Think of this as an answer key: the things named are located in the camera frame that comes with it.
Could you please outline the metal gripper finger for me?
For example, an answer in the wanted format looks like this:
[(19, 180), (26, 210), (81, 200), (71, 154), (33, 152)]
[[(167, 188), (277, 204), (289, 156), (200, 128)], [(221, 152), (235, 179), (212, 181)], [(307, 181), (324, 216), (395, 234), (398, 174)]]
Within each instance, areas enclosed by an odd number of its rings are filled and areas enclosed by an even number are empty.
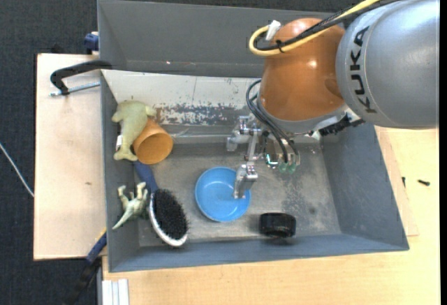
[(251, 187), (257, 180), (258, 173), (254, 163), (242, 164), (236, 171), (233, 197), (235, 199), (245, 198), (246, 192), (251, 190)]
[(233, 152), (239, 144), (247, 142), (247, 136), (238, 129), (234, 129), (226, 139), (226, 150)]

